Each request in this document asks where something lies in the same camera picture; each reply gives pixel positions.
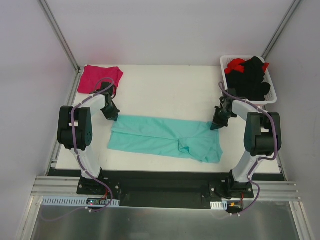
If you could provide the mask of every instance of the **white table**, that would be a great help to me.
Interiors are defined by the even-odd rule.
[[[210,122],[222,95],[219,66],[120,65],[124,72],[114,103],[120,114]],[[87,94],[77,93],[74,103]],[[223,155],[220,163],[202,163],[193,159],[131,153],[107,148],[113,122],[102,112],[92,118],[92,148],[103,170],[166,172],[229,172],[245,151],[245,121],[231,118],[220,129]],[[56,169],[80,169],[75,158],[61,147]],[[277,161],[264,161],[257,173],[279,173]]]

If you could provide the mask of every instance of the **teal shirt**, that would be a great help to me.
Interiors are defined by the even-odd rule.
[[[219,163],[223,151],[211,122],[120,115],[109,149]]]

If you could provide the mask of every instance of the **plastic basket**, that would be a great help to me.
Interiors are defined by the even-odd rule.
[[[228,89],[228,85],[227,85],[227,79],[226,79],[226,74],[225,74],[225,69],[228,67],[228,64],[234,60],[234,59],[243,59],[245,61],[250,60],[252,57],[254,56],[243,56],[243,55],[226,55],[226,56],[222,56],[220,58],[220,63],[221,63],[221,70],[222,70],[222,76],[223,76],[223,83],[224,83],[224,87],[227,90]],[[265,60],[262,57],[258,58],[265,63]],[[263,82],[269,83],[271,85],[270,91],[267,95],[265,95],[265,101],[250,101],[253,104],[256,104],[258,106],[264,106],[267,104],[274,104],[277,101],[277,95],[276,95],[276,91],[275,91],[275,87],[274,84],[272,83],[270,74],[268,69],[265,71],[265,76],[264,76],[264,80]]]

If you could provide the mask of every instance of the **cable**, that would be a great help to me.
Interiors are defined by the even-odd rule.
[[[218,197],[220,197],[220,198],[222,198],[222,199],[227,199],[227,200],[231,200],[232,199],[232,197],[231,196],[224,196],[223,194],[221,194],[220,192],[218,192],[218,191],[214,191],[214,193],[216,194],[216,195],[218,195]]]
[[[96,84],[95,84],[95,86],[94,86],[94,91],[96,91],[97,90],[97,87],[98,87],[98,85],[99,85],[99,83],[101,83],[103,80],[105,80],[105,79],[108,79],[108,80],[111,80],[111,81],[113,81],[113,79],[111,78],[111,77],[103,77],[103,78],[101,78]],[[111,97],[111,99],[114,99],[116,96],[117,96],[117,87],[116,87],[116,85],[114,85],[114,84],[112,84],[113,86],[114,86],[114,94],[112,95],[112,97]]]
[[[254,165],[252,166],[252,168],[250,169],[249,173],[247,174],[247,178],[248,178],[248,181],[252,184],[252,185],[255,185],[257,186],[258,188],[258,192],[253,200],[253,202],[248,206],[246,207],[245,209],[243,209],[241,212],[245,212],[247,211],[249,208],[251,208],[253,206],[253,204],[255,204],[255,202],[258,200],[259,198],[259,195],[260,195],[260,186],[253,182],[251,179],[250,179],[250,175],[251,173],[254,171],[254,169],[256,168],[256,166],[258,165],[258,161],[261,161],[261,160],[268,160],[268,161],[273,161],[277,158],[278,156],[278,140],[277,140],[277,133],[276,133],[276,126],[275,126],[275,122],[273,120],[273,118],[270,116],[270,114],[268,114],[266,111],[262,110],[261,107],[253,104],[252,102],[248,101],[248,100],[244,100],[244,99],[241,99],[241,98],[238,98],[236,96],[232,96],[231,94],[229,94],[226,90],[225,90],[225,85],[223,82],[219,82],[219,88],[222,90],[222,92],[227,95],[228,97],[230,97],[231,99],[233,100],[238,100],[240,102],[243,102],[243,103],[246,103],[250,106],[252,106],[254,109],[256,109],[258,112],[266,115],[266,117],[269,119],[270,121],[270,124],[271,124],[271,128],[272,128],[272,135],[273,135],[273,141],[274,141],[274,154],[273,154],[273,157],[265,157],[265,156],[261,156],[258,158],[257,162],[254,163]]]
[[[98,81],[98,83],[100,83],[100,82],[101,82],[102,80],[104,80],[104,79],[109,79],[109,80],[111,80],[111,85],[109,85],[107,88],[105,88],[105,89],[103,89],[103,90],[95,93],[94,95],[91,95],[91,96],[87,97],[87,98],[86,98],[85,100],[83,100],[81,103],[79,103],[78,105],[74,106],[74,107],[72,108],[72,110],[71,110],[72,139],[73,139],[74,152],[75,152],[75,154],[76,154],[76,160],[77,160],[78,164],[80,165],[80,168],[81,168],[90,178],[92,178],[92,179],[95,180],[97,183],[99,183],[99,184],[101,184],[102,186],[105,187],[105,195],[104,195],[102,198],[107,197],[106,195],[108,194],[108,192],[110,193],[110,201],[109,201],[106,205],[104,205],[104,206],[103,206],[102,208],[100,208],[100,209],[92,209],[92,208],[91,208],[91,209],[89,210],[90,212],[100,212],[100,211],[104,210],[107,206],[109,206],[109,205],[112,203],[112,200],[113,200],[114,196],[113,196],[113,193],[112,193],[110,187],[109,187],[108,185],[106,185],[104,182],[102,182],[102,181],[98,180],[97,178],[95,178],[94,176],[92,176],[92,174],[90,174],[90,173],[86,170],[86,168],[84,167],[84,165],[83,165],[82,162],[81,162],[81,159],[80,159],[80,156],[79,156],[79,152],[78,152],[78,149],[77,149],[76,127],[75,127],[75,110],[76,110],[77,108],[79,108],[80,106],[82,106],[82,105],[83,105],[84,103],[86,103],[87,101],[89,101],[90,99],[92,99],[92,98],[96,97],[97,95],[99,95],[99,94],[107,91],[107,90],[108,90],[109,88],[111,88],[111,87],[114,85],[114,83],[115,83],[114,80],[113,80],[112,78],[110,78],[110,77],[104,77],[104,78],[100,79],[100,80]],[[68,213],[66,213],[66,214],[64,214],[64,215],[62,215],[62,216],[59,216],[59,217],[56,217],[56,218],[53,218],[53,219],[46,219],[46,218],[44,218],[44,216],[43,216],[43,209],[42,209],[42,210],[40,211],[40,218],[41,218],[41,220],[43,220],[43,221],[45,221],[45,222],[55,222],[55,221],[58,221],[58,220],[60,220],[60,219],[63,219],[63,218],[66,217],[66,216],[69,216],[70,214],[72,214],[72,213],[74,213],[74,212],[77,212],[77,211],[79,211],[79,210],[81,210],[81,209],[88,209],[88,207],[87,207],[87,206],[86,206],[86,207],[84,207],[84,206],[78,207],[78,208],[76,208],[76,209],[74,209],[74,210],[72,210],[72,211],[70,211],[70,212],[68,212]]]
[[[100,199],[100,201],[106,200],[107,196],[108,196],[108,189],[105,189],[105,194],[104,194],[104,196]]]

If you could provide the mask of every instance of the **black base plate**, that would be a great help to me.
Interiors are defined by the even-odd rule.
[[[53,177],[80,177],[81,171],[51,168],[48,175]],[[227,172],[105,170],[103,176],[106,178],[103,181],[111,188],[113,198],[120,200],[120,206],[210,209],[210,202],[221,201],[221,197],[218,197],[211,189],[223,183],[229,175]],[[285,179],[282,174],[256,173],[252,180],[284,181]],[[78,189],[78,194],[93,195],[94,193],[85,192],[82,186],[81,189]]]
[[[210,196],[220,197],[220,198],[237,198],[241,199],[242,193],[244,194],[245,199],[253,199],[255,197],[254,191],[252,188],[252,184],[250,182],[247,183],[246,189],[239,190],[229,190],[226,191],[225,182],[211,182],[210,183]]]
[[[113,199],[119,199],[121,193],[121,184],[117,179],[110,180],[108,178],[104,178],[103,171],[101,169],[100,175],[97,178],[99,181],[106,184],[113,193]],[[96,182],[93,179],[80,177],[78,187],[76,190],[76,194],[78,195],[100,195],[103,196],[106,193],[106,188],[100,183]]]

